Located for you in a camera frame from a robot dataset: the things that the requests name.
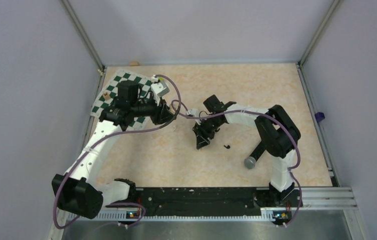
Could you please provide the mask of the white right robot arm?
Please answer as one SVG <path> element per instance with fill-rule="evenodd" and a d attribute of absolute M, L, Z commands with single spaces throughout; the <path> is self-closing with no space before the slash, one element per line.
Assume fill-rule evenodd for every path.
<path fill-rule="evenodd" d="M 207 116 L 201 116 L 196 108 L 186 112 L 196 121 L 192 128 L 196 137 L 196 149 L 208 146 L 223 124 L 255 128 L 260 141 L 244 160 L 244 166 L 249 170 L 253 169 L 263 153 L 268 152 L 272 156 L 270 201 L 276 206 L 283 206 L 288 202 L 295 187 L 291 170 L 299 166 L 298 162 L 293 164 L 293 158 L 300 156 L 298 141 L 301 133 L 285 109 L 278 104 L 271 108 L 252 108 L 235 101 L 223 103 L 216 95 L 207 98 L 203 105 L 209 112 Z"/>

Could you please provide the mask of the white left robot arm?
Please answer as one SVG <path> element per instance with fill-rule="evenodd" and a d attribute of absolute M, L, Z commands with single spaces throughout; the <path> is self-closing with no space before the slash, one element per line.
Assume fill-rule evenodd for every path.
<path fill-rule="evenodd" d="M 175 118 L 163 99 L 169 91 L 159 79 L 154 79 L 146 96 L 142 96 L 142 86 L 134 80 L 118 83 L 117 95 L 101 111 L 95 131 L 78 159 L 65 174 L 56 174 L 52 179 L 60 210 L 93 219 L 112 203 L 120 202 L 125 207 L 135 204 L 134 182 L 117 178 L 96 187 L 96 180 L 115 142 L 122 134 L 130 134 L 128 127 L 136 118 L 150 118 L 155 125 L 167 125 Z"/>

